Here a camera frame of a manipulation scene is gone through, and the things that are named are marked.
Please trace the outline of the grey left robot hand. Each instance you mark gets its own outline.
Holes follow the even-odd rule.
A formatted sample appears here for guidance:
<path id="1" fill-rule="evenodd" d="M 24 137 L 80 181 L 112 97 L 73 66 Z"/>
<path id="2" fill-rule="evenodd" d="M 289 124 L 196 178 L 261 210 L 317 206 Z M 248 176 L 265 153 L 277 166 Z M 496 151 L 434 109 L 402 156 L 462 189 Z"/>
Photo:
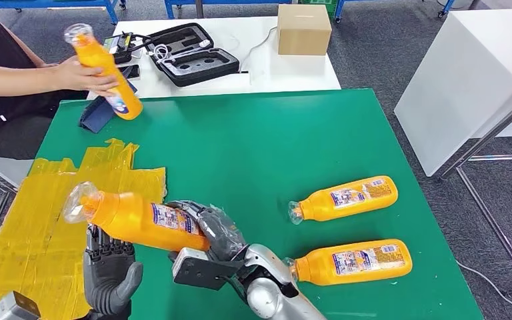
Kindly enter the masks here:
<path id="1" fill-rule="evenodd" d="M 88 224 L 83 253 L 85 299 L 90 310 L 84 319 L 128 319 L 131 298 L 143 278 L 143 264 L 135 260 L 131 242 L 114 239 Z"/>

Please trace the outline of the person's right hand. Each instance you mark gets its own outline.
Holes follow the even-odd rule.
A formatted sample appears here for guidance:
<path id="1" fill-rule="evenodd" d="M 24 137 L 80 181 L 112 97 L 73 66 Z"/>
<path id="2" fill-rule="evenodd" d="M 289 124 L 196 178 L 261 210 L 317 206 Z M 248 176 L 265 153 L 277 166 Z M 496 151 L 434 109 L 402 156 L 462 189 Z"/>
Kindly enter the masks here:
<path id="1" fill-rule="evenodd" d="M 101 67 L 82 65 L 76 56 L 52 67 L 51 84 L 54 89 L 91 91 L 102 96 L 111 96 L 110 89 L 118 85 L 115 75 L 106 74 Z"/>

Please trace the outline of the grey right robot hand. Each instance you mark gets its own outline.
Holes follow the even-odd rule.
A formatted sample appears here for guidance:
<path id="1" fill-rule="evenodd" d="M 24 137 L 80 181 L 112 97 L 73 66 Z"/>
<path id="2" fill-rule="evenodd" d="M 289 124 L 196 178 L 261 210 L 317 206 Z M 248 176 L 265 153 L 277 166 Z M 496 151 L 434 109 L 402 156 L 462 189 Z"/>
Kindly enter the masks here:
<path id="1" fill-rule="evenodd" d="M 185 213 L 198 224 L 209 241 L 210 250 L 220 261 L 233 260 L 247 244 L 232 218 L 218 207 L 192 200 L 170 201 L 166 206 Z"/>

